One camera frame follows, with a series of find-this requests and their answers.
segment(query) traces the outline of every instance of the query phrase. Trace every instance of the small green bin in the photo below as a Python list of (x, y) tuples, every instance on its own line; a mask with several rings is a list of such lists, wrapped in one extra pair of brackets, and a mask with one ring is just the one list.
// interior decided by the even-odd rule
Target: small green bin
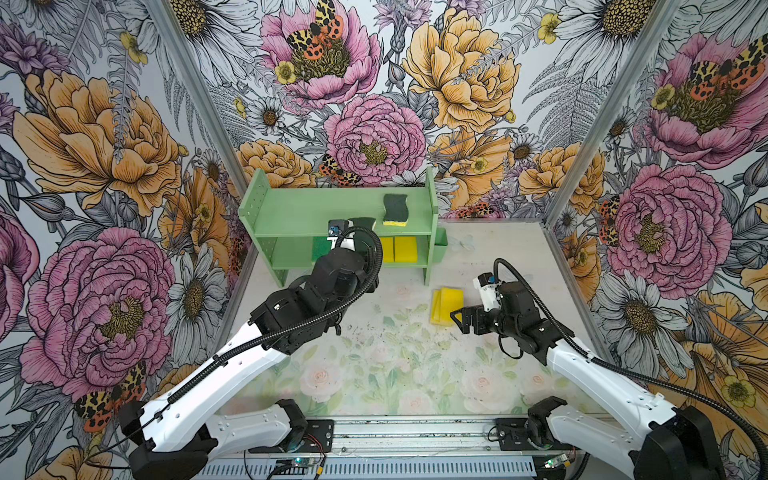
[(446, 250), (448, 250), (448, 234), (445, 232), (445, 228), (438, 227), (435, 234), (435, 251), (432, 254), (432, 262), (442, 262)]

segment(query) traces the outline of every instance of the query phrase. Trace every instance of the shelf board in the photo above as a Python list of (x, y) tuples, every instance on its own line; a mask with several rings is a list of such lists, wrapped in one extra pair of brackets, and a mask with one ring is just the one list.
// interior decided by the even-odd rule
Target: shelf board
[[(275, 270), (310, 268), (312, 261), (312, 237), (280, 237), (275, 243), (270, 263)], [(416, 263), (384, 263), (382, 268), (426, 268), (429, 255), (429, 236), (416, 236)]]
[[(405, 227), (383, 224), (386, 194), (408, 195)], [(429, 189), (425, 187), (276, 188), (264, 197), (252, 236), (322, 237), (328, 234), (328, 220), (353, 217), (375, 218), (374, 231), (380, 237), (430, 235), (432, 215)]]

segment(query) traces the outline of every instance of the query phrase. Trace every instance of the floral wallpaper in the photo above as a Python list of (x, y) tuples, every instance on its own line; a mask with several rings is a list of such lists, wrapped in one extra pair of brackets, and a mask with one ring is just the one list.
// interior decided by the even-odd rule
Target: floral wallpaper
[[(167, 57), (130, 0), (139, 48)], [(246, 177), (424, 184), (443, 218), (541, 217), (655, 0), (173, 0)], [(676, 24), (664, 40), (687, 35)], [(603, 195), (605, 158), (579, 187)]]
[(123, 0), (0, 1), (6, 478), (130, 476), (100, 468), (126, 465), (127, 444), (86, 459), (116, 441), (125, 402), (210, 356), (250, 245), (219, 154), (135, 14)]
[[(577, 190), (554, 234), (617, 364), (768, 440), (768, 8), (751, 5), (683, 3), (671, 28), (690, 34), (660, 43), (606, 132), (596, 202)], [(729, 480), (756, 478), (740, 429), (661, 391), (710, 417)]]

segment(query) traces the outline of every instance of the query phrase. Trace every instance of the pink peony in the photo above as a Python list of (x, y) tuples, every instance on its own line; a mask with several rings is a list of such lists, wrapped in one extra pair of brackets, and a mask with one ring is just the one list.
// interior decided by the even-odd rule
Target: pink peony
[[(336, 15), (343, 21), (343, 33), (340, 48), (335, 52), (339, 57), (349, 54), (349, 64), (346, 68), (338, 65), (327, 65), (333, 73), (325, 74), (318, 78), (309, 78), (309, 81), (298, 74), (296, 80), (291, 77), (290, 83), (285, 88), (302, 108), (318, 109), (328, 104), (341, 104), (354, 97), (356, 94), (366, 93), (376, 83), (379, 73), (379, 59), (381, 48), (376, 34), (368, 36), (366, 27), (361, 26), (357, 11), (353, 8), (349, 14), (340, 2), (334, 2)], [(261, 22), (262, 49), (266, 55), (262, 55), (265, 67), (274, 69), (280, 62), (291, 62), (293, 68), (293, 49), (288, 45), (286, 37), (299, 30), (309, 30), (310, 23), (315, 21), (315, 6), (309, 13), (296, 10), (295, 15), (288, 16), (281, 10), (278, 16), (265, 15)], [(317, 65), (325, 62), (325, 58), (314, 61)]]
[(669, 62), (668, 71), (657, 76), (653, 109), (643, 126), (645, 140), (654, 151), (707, 169), (725, 167), (768, 136), (768, 74), (742, 91), (725, 83), (705, 101), (690, 96), (693, 63), (722, 65), (748, 45), (732, 47), (730, 38), (718, 45), (715, 36), (706, 39), (695, 34)]
[(38, 246), (14, 217), (0, 212), (0, 341), (18, 320), (24, 284), (40, 263)]
[(368, 187), (424, 163), (426, 140), (419, 117), (381, 95), (355, 98), (325, 128), (328, 155)]
[(679, 299), (706, 285), (732, 236), (715, 180), (692, 165), (643, 167), (619, 197), (619, 244), (608, 248), (617, 274), (629, 270)]
[(152, 374), (170, 351), (163, 334), (174, 268), (136, 230), (108, 228), (48, 259), (29, 290), (32, 337), (22, 378), (63, 387), (73, 400), (109, 391), (144, 360)]

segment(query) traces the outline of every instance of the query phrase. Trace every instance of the black cable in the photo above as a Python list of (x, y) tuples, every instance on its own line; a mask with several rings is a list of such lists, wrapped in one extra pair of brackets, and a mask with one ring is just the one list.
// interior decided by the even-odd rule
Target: black cable
[(568, 479), (568, 480), (578, 480), (581, 478), (581, 476), (584, 474), (584, 470), (587, 469), (587, 463), (589, 462), (589, 458), (591, 455), (589, 455), (587, 452), (584, 452), (584, 457), (581, 459), (581, 462), (578, 464), (578, 467), (576, 468), (576, 471), (574, 474)]
[(502, 352), (504, 352), (504, 354), (506, 356), (508, 356), (509, 358), (511, 358), (513, 360), (519, 360), (519, 359), (523, 358), (523, 353), (525, 353), (525, 352), (523, 352), (522, 349), (520, 349), (520, 355), (518, 355), (518, 356), (512, 356), (512, 355), (508, 354), (507, 351), (504, 350), (504, 346), (502, 345), (502, 335), (501, 335), (501, 333), (498, 334), (498, 348), (502, 349)]
[(489, 442), (498, 442), (498, 436), (496, 436), (496, 440), (491, 440), (491, 432), (494, 430), (498, 431), (498, 427), (496, 425), (492, 426), (490, 430), (488, 430), (488, 433), (485, 434), (485, 439)]
[(144, 430), (144, 427), (146, 427), (146, 426), (147, 426), (147, 425), (149, 425), (150, 423), (154, 422), (156, 419), (159, 419), (159, 418), (162, 416), (163, 412), (165, 412), (165, 411), (168, 409), (168, 407), (170, 407), (170, 404), (166, 404), (166, 406), (165, 406), (165, 407), (163, 407), (161, 410), (158, 410), (157, 412), (155, 412), (155, 413), (154, 413), (154, 415), (152, 415), (152, 418), (151, 418), (151, 419), (147, 420), (147, 422), (146, 422), (146, 423), (144, 423), (142, 426), (140, 426), (139, 428), (137, 428), (137, 429), (136, 429), (136, 430), (135, 430), (133, 433), (131, 433), (130, 435), (126, 435), (124, 439), (120, 440), (119, 442), (116, 442), (116, 443), (114, 443), (113, 445), (110, 445), (110, 446), (108, 446), (108, 447), (106, 447), (106, 448), (103, 448), (103, 449), (99, 450), (99, 451), (98, 451), (98, 452), (96, 452), (96, 453), (92, 453), (92, 454), (90, 454), (89, 456), (87, 456), (87, 457), (85, 458), (85, 460), (83, 460), (83, 463), (87, 463), (87, 464), (89, 464), (91, 467), (104, 468), (104, 469), (107, 469), (107, 470), (128, 470), (130, 467), (108, 467), (108, 466), (106, 466), (106, 465), (96, 465), (96, 464), (91, 464), (89, 461), (91, 460), (91, 458), (94, 458), (96, 455), (101, 455), (102, 453), (107, 453), (107, 452), (109, 452), (110, 450), (112, 450), (112, 449), (114, 449), (114, 448), (116, 448), (116, 447), (118, 447), (118, 446), (122, 445), (124, 442), (127, 442), (127, 441), (128, 441), (130, 438), (131, 438), (131, 437), (133, 437), (133, 436), (134, 436), (134, 435), (136, 435), (137, 433), (139, 433), (139, 432), (141, 432), (142, 430)]
[(98, 465), (95, 463), (90, 463), (87, 460), (85, 461), (85, 464), (91, 467), (103, 468), (105, 470), (130, 470), (131, 469), (131, 467), (113, 467), (112, 465)]
[(363, 232), (367, 234), (369, 237), (371, 237), (371, 240), (373, 240), (374, 247), (376, 248), (376, 257), (373, 263), (373, 267), (371, 269), (371, 273), (367, 276), (366, 280), (362, 283), (362, 286), (359, 288), (359, 290), (357, 290), (352, 296), (350, 296), (348, 299), (341, 302), (339, 305), (333, 307), (331, 310), (327, 310), (325, 312), (319, 313), (309, 318), (308, 320), (305, 320), (304, 322), (297, 323), (294, 326), (289, 326), (277, 332), (267, 333), (266, 335), (262, 335), (253, 340), (249, 340), (248, 342), (245, 342), (242, 345), (238, 345), (232, 348), (231, 350), (227, 350), (221, 355), (214, 355), (213, 361), (211, 363), (205, 366), (199, 373), (197, 373), (194, 377), (192, 377), (188, 382), (184, 383), (175, 393), (168, 396), (168, 405), (178, 402), (178, 400), (181, 399), (181, 397), (189, 393), (189, 391), (191, 391), (198, 383), (202, 382), (203, 379), (205, 379), (207, 376), (213, 373), (214, 370), (216, 370), (220, 366), (226, 365), (227, 362), (232, 357), (238, 356), (241, 353), (246, 352), (247, 350), (250, 350), (254, 347), (261, 345), (262, 343), (268, 343), (271, 340), (278, 339), (281, 336), (286, 335), (287, 333), (296, 332), (297, 330), (302, 330), (307, 327), (314, 326), (317, 323), (324, 322), (329, 318), (331, 318), (332, 316), (335, 316), (336, 314), (341, 313), (345, 308), (355, 303), (365, 292), (367, 292), (371, 288), (371, 286), (373, 286), (374, 282), (376, 281), (376, 278), (379, 275), (379, 271), (381, 270), (381, 267), (382, 267), (382, 262), (383, 262), (382, 243), (381, 243), (381, 240), (379, 240), (379, 236), (376, 235), (376, 233), (374, 233), (373, 230), (366, 227), (355, 226), (355, 227), (350, 227), (344, 230), (336, 238), (336, 245), (334, 246), (334, 248), (341, 247), (341, 244), (346, 238), (346, 236), (353, 232)]
[(245, 467), (245, 474), (248, 475), (248, 478), (250, 478), (250, 480), (255, 480), (255, 478), (251, 476), (250, 472), (248, 472), (248, 464), (245, 462), (245, 454), (247, 453), (248, 453), (248, 449), (243, 450), (243, 467)]
[[(575, 350), (576, 353), (583, 356), (584, 358), (589, 358), (589, 353), (586, 350), (582, 349), (581, 346), (579, 346), (579, 344), (576, 343), (573, 340), (573, 338), (571, 338), (571, 336), (564, 331), (563, 324), (560, 323), (557, 319), (555, 319), (554, 315), (552, 315), (552, 312), (550, 312), (547, 306), (544, 305), (544, 302), (541, 300), (541, 298), (539, 298), (539, 296), (531, 288), (531, 286), (528, 284), (525, 278), (523, 278), (520, 272), (518, 272), (517, 269), (515, 269), (507, 260), (504, 260), (503, 258), (497, 258), (493, 262), (493, 276), (496, 279), (496, 282), (498, 282), (499, 264), (506, 266), (507, 269), (510, 272), (512, 272), (513, 275), (515, 275), (515, 277), (518, 279), (520, 284), (522, 284), (522, 286), (528, 291), (528, 293), (531, 294), (531, 296), (533, 297), (533, 300), (536, 302), (539, 308), (541, 308), (541, 311), (544, 313), (544, 315), (550, 319), (550, 321), (552, 322), (552, 325), (554, 325), (554, 327), (558, 330), (558, 333), (560, 333), (560, 335), (563, 337), (565, 342), (573, 350)], [(640, 380), (641, 382), (661, 386), (661, 387), (664, 387), (665, 389), (672, 390), (673, 392), (686, 395), (722, 413), (728, 419), (730, 419), (733, 423), (738, 425), (739, 428), (741, 428), (744, 431), (744, 433), (746, 433), (746, 436), (750, 437), (750, 440), (755, 445), (755, 451), (757, 452), (757, 457), (760, 460), (760, 473), (758, 474), (757, 478), (760, 478), (761, 480), (766, 478), (766, 468), (768, 468), (768, 449), (766, 448), (766, 444), (765, 442), (763, 442), (763, 439), (760, 438), (760, 435), (757, 433), (755, 428), (752, 427), (752, 425), (750, 425), (750, 423), (747, 420), (738, 416), (733, 410), (693, 390), (689, 390), (684, 387), (674, 385), (673, 383), (669, 383), (664, 380), (655, 379), (653, 377), (643, 375), (642, 373), (632, 372), (631, 370), (627, 370), (627, 369), (621, 368), (620, 366), (615, 366), (612, 363), (608, 363), (603, 359), (592, 357), (590, 359), (590, 362), (594, 363), (597, 366), (601, 366), (606, 370), (610, 370), (612, 372), (618, 373), (620, 375), (624, 375), (632, 379), (637, 379), (637, 380)]]
[(293, 466), (290, 463), (282, 464), (282, 465), (275, 465), (275, 468), (270, 472), (269, 475), (266, 476), (266, 480), (272, 480), (272, 477), (275, 475), (282, 475), (283, 472), (286, 472), (290, 469), (292, 469)]

